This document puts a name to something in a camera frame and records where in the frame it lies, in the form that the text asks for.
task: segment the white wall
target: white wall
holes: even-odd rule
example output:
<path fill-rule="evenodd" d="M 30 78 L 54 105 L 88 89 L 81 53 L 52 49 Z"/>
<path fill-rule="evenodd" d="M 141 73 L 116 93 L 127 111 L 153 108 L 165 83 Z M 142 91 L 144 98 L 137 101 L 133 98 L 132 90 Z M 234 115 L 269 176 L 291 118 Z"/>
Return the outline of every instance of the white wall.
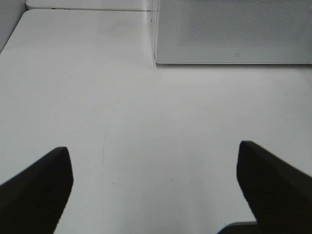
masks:
<path fill-rule="evenodd" d="M 0 0 L 0 53 L 25 11 L 25 0 Z"/>

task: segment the white table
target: white table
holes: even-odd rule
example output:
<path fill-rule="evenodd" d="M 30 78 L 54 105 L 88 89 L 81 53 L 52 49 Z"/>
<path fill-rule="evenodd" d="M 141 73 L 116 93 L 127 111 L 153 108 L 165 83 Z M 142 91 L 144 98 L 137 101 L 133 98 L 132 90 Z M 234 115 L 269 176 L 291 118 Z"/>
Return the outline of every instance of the white table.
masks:
<path fill-rule="evenodd" d="M 31 10 L 0 55 L 0 183 L 56 146 L 74 186 L 56 234 L 215 234 L 253 220 L 253 140 L 312 174 L 312 71 L 155 66 L 147 13 Z"/>
<path fill-rule="evenodd" d="M 151 0 L 26 0 L 28 9 L 147 11 Z"/>

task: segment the perforated panel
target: perforated panel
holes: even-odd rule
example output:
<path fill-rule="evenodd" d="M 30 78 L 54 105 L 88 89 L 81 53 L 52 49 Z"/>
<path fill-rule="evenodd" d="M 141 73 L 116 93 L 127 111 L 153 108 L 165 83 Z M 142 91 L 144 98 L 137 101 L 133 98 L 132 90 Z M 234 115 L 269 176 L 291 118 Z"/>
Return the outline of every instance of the perforated panel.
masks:
<path fill-rule="evenodd" d="M 310 63 L 312 0 L 162 0 L 156 52 L 158 62 Z"/>

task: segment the scratch mark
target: scratch mark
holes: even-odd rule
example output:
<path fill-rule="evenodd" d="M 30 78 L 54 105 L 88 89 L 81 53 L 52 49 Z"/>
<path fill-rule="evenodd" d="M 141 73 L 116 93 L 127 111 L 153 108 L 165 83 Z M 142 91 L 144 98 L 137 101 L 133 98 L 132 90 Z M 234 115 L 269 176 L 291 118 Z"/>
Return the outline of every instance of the scratch mark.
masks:
<path fill-rule="evenodd" d="M 111 121 L 112 121 L 112 118 L 113 118 L 113 114 L 115 112 L 115 109 L 116 109 L 117 105 L 114 106 L 113 108 L 113 111 L 112 111 L 112 114 L 109 118 L 109 121 L 108 121 L 108 124 L 107 124 L 107 127 L 106 127 L 106 131 L 105 131 L 105 135 L 104 135 L 104 141 L 103 141 L 103 153 L 102 153 L 102 165 L 104 166 L 104 158 L 105 158 L 105 142 L 106 142 L 106 137 L 107 137 L 107 133 L 108 133 L 108 128 L 109 128 L 109 125 L 111 124 Z"/>
<path fill-rule="evenodd" d="M 90 112 L 90 114 L 91 114 L 92 112 L 94 112 L 94 111 L 96 111 L 96 110 L 98 110 L 98 109 L 100 109 L 100 108 L 106 107 L 106 106 L 109 106 L 109 105 L 99 106 L 99 107 L 93 109 L 93 110 Z"/>

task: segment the table surface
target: table surface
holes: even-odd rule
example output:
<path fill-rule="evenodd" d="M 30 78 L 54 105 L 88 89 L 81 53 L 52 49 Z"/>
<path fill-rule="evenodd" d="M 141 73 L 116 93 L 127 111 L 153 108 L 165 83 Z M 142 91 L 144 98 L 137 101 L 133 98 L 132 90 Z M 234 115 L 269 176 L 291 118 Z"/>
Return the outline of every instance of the table surface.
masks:
<path fill-rule="evenodd" d="M 28 9 L 146 11 L 151 0 L 26 0 Z"/>
<path fill-rule="evenodd" d="M 310 67 L 156 66 L 147 14 L 31 10 L 0 55 L 0 183 L 67 146 L 56 234 L 254 220 L 235 177 L 245 139 L 312 174 Z"/>

